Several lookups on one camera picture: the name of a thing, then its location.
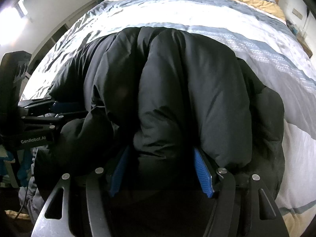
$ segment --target logo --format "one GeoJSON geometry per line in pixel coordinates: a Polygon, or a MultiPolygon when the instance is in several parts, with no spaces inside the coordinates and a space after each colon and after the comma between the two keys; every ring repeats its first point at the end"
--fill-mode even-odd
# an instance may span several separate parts
{"type": "Polygon", "coordinates": [[[30,138],[28,140],[21,140],[21,143],[29,143],[29,142],[35,142],[35,141],[41,141],[41,140],[46,140],[46,136],[41,136],[41,137],[37,137],[37,138],[30,138]]]}

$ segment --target clothing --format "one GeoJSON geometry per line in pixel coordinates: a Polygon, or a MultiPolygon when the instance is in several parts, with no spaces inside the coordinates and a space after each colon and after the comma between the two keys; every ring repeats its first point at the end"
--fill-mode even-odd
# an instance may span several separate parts
{"type": "Polygon", "coordinates": [[[19,200],[20,200],[20,205],[24,203],[24,198],[25,198],[25,203],[24,207],[27,209],[27,214],[30,215],[31,222],[35,224],[44,204],[45,201],[43,200],[42,196],[39,193],[39,190],[37,188],[37,185],[35,183],[34,179],[34,160],[36,158],[38,148],[32,148],[32,154],[33,154],[33,159],[32,159],[32,165],[31,165],[31,173],[32,176],[30,180],[28,181],[28,188],[27,188],[27,194],[25,196],[26,192],[26,187],[20,187],[19,190],[19,200]]]}
{"type": "Polygon", "coordinates": [[[282,100],[215,40],[126,28],[80,50],[50,95],[89,113],[39,152],[35,178],[43,188],[64,172],[93,170],[120,141],[137,151],[135,189],[171,188],[200,145],[218,166],[259,174],[276,197],[284,172],[282,100]]]}

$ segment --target cable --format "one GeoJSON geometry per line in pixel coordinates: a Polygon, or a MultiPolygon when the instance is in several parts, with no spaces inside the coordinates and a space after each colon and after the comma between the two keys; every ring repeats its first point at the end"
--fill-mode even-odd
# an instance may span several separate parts
{"type": "Polygon", "coordinates": [[[303,26],[303,28],[302,28],[302,31],[304,31],[304,34],[303,34],[302,36],[305,36],[305,34],[306,34],[305,26],[306,26],[306,23],[307,23],[307,20],[308,20],[308,16],[309,16],[309,9],[307,8],[306,20],[305,20],[304,26],[303,26]]]}
{"type": "Polygon", "coordinates": [[[26,191],[25,191],[23,204],[21,205],[21,208],[20,208],[19,212],[17,213],[17,215],[15,216],[15,218],[13,219],[13,221],[15,221],[18,218],[18,216],[21,214],[22,209],[24,208],[24,204],[25,204],[26,196],[27,196],[27,191],[28,191],[28,183],[27,183],[27,186],[26,186],[26,191]]]}

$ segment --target blue gripper pad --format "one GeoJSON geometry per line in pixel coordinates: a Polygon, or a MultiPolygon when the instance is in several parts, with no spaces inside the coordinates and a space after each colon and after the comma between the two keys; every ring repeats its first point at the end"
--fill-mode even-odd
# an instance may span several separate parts
{"type": "Polygon", "coordinates": [[[212,176],[197,148],[194,148],[194,167],[203,192],[208,196],[208,198],[211,198],[214,193],[212,186],[212,176]]]}
{"type": "Polygon", "coordinates": [[[123,175],[126,169],[126,165],[128,162],[129,153],[130,153],[130,147],[127,146],[112,174],[111,186],[109,189],[109,195],[111,198],[114,197],[114,195],[119,191],[119,188],[122,183],[123,175]]]}

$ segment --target black cable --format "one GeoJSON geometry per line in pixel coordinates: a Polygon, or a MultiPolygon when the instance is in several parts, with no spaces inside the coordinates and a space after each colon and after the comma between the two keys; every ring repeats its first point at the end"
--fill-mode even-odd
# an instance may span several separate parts
{"type": "Polygon", "coordinates": [[[24,208],[24,204],[25,204],[26,196],[27,196],[27,191],[28,191],[28,183],[27,183],[27,186],[26,186],[26,191],[25,191],[25,196],[24,196],[23,204],[21,205],[21,208],[20,208],[18,214],[15,216],[15,218],[14,218],[13,221],[15,221],[15,220],[18,218],[18,216],[21,214],[22,209],[24,208]]]}

